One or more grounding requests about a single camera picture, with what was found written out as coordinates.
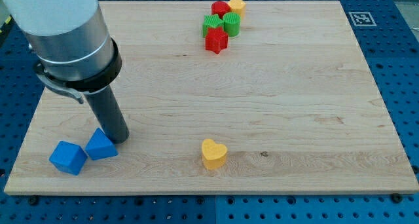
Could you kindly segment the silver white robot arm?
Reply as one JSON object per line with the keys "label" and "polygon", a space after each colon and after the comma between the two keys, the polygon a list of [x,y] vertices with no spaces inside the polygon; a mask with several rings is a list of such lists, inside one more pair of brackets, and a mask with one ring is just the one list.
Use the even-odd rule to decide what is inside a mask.
{"label": "silver white robot arm", "polygon": [[3,0],[40,62],[34,70],[51,91],[83,102],[121,69],[98,0]]}

